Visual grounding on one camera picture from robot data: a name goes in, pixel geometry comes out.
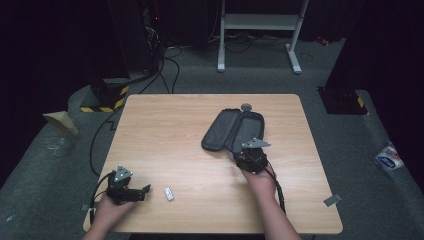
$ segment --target human hand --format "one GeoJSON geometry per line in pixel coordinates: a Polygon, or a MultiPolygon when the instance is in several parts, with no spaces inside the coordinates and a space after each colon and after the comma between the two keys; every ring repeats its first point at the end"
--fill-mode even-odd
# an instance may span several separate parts
{"type": "MultiPolygon", "coordinates": [[[[266,169],[271,174],[274,174],[275,178],[277,177],[270,166],[267,166],[266,169]]],[[[261,199],[275,200],[275,182],[274,179],[265,170],[261,171],[258,174],[253,174],[242,169],[241,172],[246,178],[250,190],[255,195],[258,201],[261,199]]]]}
{"type": "Polygon", "coordinates": [[[104,239],[106,234],[135,206],[136,202],[116,205],[111,198],[103,194],[93,224],[83,239],[104,239]]]}

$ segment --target metal bracket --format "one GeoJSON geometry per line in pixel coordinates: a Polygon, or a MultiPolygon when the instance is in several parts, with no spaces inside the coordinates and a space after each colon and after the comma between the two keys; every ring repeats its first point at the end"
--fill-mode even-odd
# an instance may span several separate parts
{"type": "Polygon", "coordinates": [[[242,143],[241,146],[243,148],[260,148],[260,147],[269,147],[271,146],[271,143],[265,142],[261,139],[253,138],[253,140],[247,143],[242,143]]]}
{"type": "Polygon", "coordinates": [[[116,174],[115,174],[115,182],[119,182],[124,180],[125,178],[129,178],[133,175],[132,172],[130,172],[129,170],[127,170],[126,168],[124,168],[123,166],[119,165],[118,169],[116,170],[116,174]]]}
{"type": "Polygon", "coordinates": [[[83,204],[82,206],[81,206],[81,211],[82,212],[88,212],[88,211],[91,211],[91,210],[93,210],[93,209],[96,209],[97,208],[97,206],[99,205],[99,203],[98,202],[95,202],[94,203],[94,207],[93,208],[90,208],[90,204],[83,204]]]}
{"type": "Polygon", "coordinates": [[[325,205],[327,205],[327,207],[329,207],[335,203],[340,202],[341,200],[342,200],[342,197],[339,194],[336,194],[324,200],[324,203],[325,205]]]}

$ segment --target black cable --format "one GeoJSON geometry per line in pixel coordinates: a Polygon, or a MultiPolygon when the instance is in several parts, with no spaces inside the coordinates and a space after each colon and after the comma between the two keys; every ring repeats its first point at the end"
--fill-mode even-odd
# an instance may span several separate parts
{"type": "Polygon", "coordinates": [[[171,92],[169,91],[168,85],[166,84],[165,77],[162,75],[162,73],[160,74],[160,77],[162,78],[162,82],[165,85],[166,92],[168,92],[168,94],[171,94],[171,92]]]}
{"type": "Polygon", "coordinates": [[[250,46],[252,45],[252,41],[246,36],[246,41],[235,43],[235,44],[246,44],[246,43],[248,43],[247,47],[243,50],[240,50],[240,51],[231,50],[227,46],[225,46],[225,49],[228,50],[229,52],[232,52],[232,53],[242,53],[242,52],[247,51],[250,48],[250,46]]]}
{"type": "Polygon", "coordinates": [[[163,66],[164,66],[164,61],[162,60],[162,66],[159,70],[159,72],[156,74],[156,76],[152,79],[152,81],[150,81],[143,89],[141,89],[140,92],[138,92],[138,94],[142,94],[154,81],[156,81],[156,79],[159,77],[159,75],[162,73],[163,70],[163,66]]]}
{"type": "Polygon", "coordinates": [[[278,45],[281,45],[281,44],[284,44],[284,43],[286,43],[289,39],[288,38],[282,38],[281,40],[281,42],[278,42],[278,40],[280,40],[280,38],[275,38],[275,39],[265,39],[265,40],[272,40],[272,42],[270,42],[270,43],[258,43],[258,42],[255,42],[255,41],[260,41],[260,40],[264,40],[265,38],[257,38],[257,39],[254,39],[254,40],[252,40],[252,42],[253,42],[253,45],[254,46],[267,46],[267,47],[274,47],[274,46],[278,46],[278,45]]]}
{"type": "Polygon", "coordinates": [[[106,190],[99,192],[99,193],[98,193],[98,194],[94,197],[94,200],[96,200],[96,199],[97,199],[97,197],[98,197],[98,196],[100,196],[100,194],[105,193],[105,192],[106,192],[106,190]]]}
{"type": "Polygon", "coordinates": [[[252,160],[254,163],[256,163],[256,165],[258,165],[263,170],[265,170],[265,172],[267,172],[268,175],[272,178],[272,180],[274,181],[274,184],[275,184],[275,188],[277,189],[278,201],[280,202],[280,207],[284,211],[284,213],[286,213],[286,206],[284,204],[283,190],[282,190],[282,188],[280,186],[280,183],[277,181],[277,177],[276,177],[276,174],[274,172],[274,169],[273,169],[271,163],[268,162],[268,165],[271,167],[272,172],[274,172],[274,174],[272,174],[268,169],[266,169],[266,166],[262,166],[261,164],[258,163],[257,160],[253,159],[251,156],[248,156],[248,157],[250,158],[250,160],[252,160]]]}
{"type": "Polygon", "coordinates": [[[133,84],[135,84],[135,83],[143,82],[143,81],[145,81],[145,80],[147,80],[147,79],[151,78],[151,77],[152,77],[155,73],[156,73],[156,72],[150,72],[150,73],[149,73],[148,75],[146,75],[146,76],[142,76],[142,77],[139,77],[139,78],[136,78],[136,79],[130,80],[130,81],[128,81],[128,82],[124,82],[124,83],[108,83],[107,85],[108,85],[109,87],[127,87],[127,86],[133,85],[133,84]]]}
{"type": "Polygon", "coordinates": [[[218,22],[218,15],[219,15],[219,1],[216,0],[216,14],[215,14],[215,22],[213,24],[213,28],[212,28],[212,32],[208,37],[208,40],[211,39],[211,37],[213,36],[213,33],[215,32],[215,28],[218,22]]]}
{"type": "Polygon", "coordinates": [[[103,123],[97,128],[97,131],[96,131],[96,133],[94,134],[94,137],[93,137],[93,139],[91,140],[91,146],[90,146],[90,157],[89,157],[89,161],[90,161],[90,168],[91,168],[91,171],[96,175],[96,176],[98,176],[98,177],[100,177],[100,173],[98,173],[95,169],[94,169],[94,166],[93,166],[93,147],[94,147],[94,142],[95,142],[95,140],[96,140],[96,137],[97,137],[97,134],[99,134],[99,132],[100,132],[100,129],[103,127],[103,125],[105,125],[107,122],[110,122],[109,121],[109,119],[111,119],[113,116],[115,116],[115,114],[116,113],[118,113],[122,108],[123,108],[123,106],[124,105],[121,105],[120,107],[119,107],[119,109],[118,110],[116,110],[115,112],[113,112],[108,118],[106,118],[106,120],[104,120],[103,121],[103,123]]]}
{"type": "Polygon", "coordinates": [[[176,61],[169,59],[169,58],[164,58],[164,60],[171,61],[177,66],[177,75],[175,75],[174,82],[172,83],[172,88],[171,88],[171,93],[174,94],[175,93],[174,92],[175,84],[177,83],[178,76],[180,75],[180,65],[178,65],[178,63],[176,61]]]}
{"type": "Polygon", "coordinates": [[[178,49],[180,51],[177,54],[174,54],[170,57],[164,57],[164,58],[174,58],[174,57],[177,57],[178,55],[180,55],[183,52],[183,49],[181,47],[169,47],[166,50],[170,50],[170,49],[178,49]]]}
{"type": "Polygon", "coordinates": [[[109,131],[116,131],[115,121],[107,121],[106,123],[110,123],[109,131]]]}
{"type": "Polygon", "coordinates": [[[93,224],[94,221],[94,201],[96,199],[96,192],[100,187],[100,184],[102,184],[102,182],[108,178],[109,176],[111,176],[112,174],[114,174],[115,172],[112,171],[108,174],[106,174],[96,185],[96,187],[94,188],[93,194],[91,195],[91,200],[90,200],[90,224],[93,224]]]}

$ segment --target stand leg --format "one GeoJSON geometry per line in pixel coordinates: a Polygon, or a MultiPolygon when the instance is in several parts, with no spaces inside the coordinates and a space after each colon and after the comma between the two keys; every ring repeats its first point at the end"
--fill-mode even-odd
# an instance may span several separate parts
{"type": "Polygon", "coordinates": [[[301,74],[302,69],[300,68],[299,62],[297,61],[296,54],[294,53],[294,48],[297,43],[297,38],[299,37],[300,29],[302,28],[303,19],[305,18],[306,8],[308,6],[309,0],[304,0],[302,4],[302,8],[299,13],[299,17],[296,22],[296,26],[293,32],[292,42],[290,44],[286,44],[287,53],[290,58],[290,62],[293,67],[293,71],[296,74],[301,74]]]}
{"type": "Polygon", "coordinates": [[[225,71],[225,0],[222,0],[221,31],[219,38],[218,72],[225,71]]]}

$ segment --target white metal stand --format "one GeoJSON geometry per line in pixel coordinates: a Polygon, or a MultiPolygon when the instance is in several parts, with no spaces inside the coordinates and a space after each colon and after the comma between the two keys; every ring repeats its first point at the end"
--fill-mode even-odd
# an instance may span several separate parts
{"type": "Polygon", "coordinates": [[[293,71],[296,74],[302,73],[297,61],[294,48],[305,17],[309,0],[303,0],[299,14],[295,15],[275,15],[275,14],[226,14],[225,0],[222,0],[221,11],[221,31],[218,52],[218,72],[225,71],[225,30],[226,29],[254,29],[254,30],[291,30],[293,31],[292,41],[286,44],[286,49],[293,71]]]}

